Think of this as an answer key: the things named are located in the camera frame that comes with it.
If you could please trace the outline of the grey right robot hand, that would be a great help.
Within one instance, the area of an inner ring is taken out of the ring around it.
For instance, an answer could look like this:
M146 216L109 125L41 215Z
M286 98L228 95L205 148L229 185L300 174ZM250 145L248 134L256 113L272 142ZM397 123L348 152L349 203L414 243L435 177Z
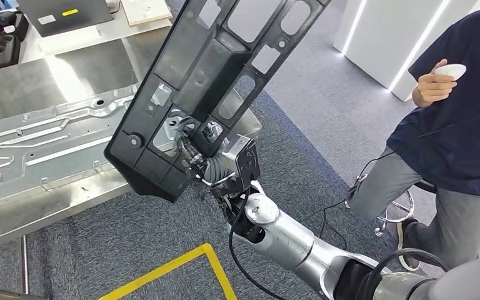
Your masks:
M201 152L192 144L191 133L196 128L196 122L188 117L182 117L180 112L174 112L171 117L180 117L181 120L174 127L174 146L172 147L182 156L182 160L188 168L200 178L207 181L216 181L211 177L223 178L229 174L229 166L225 157L218 154L214 157L205 158Z

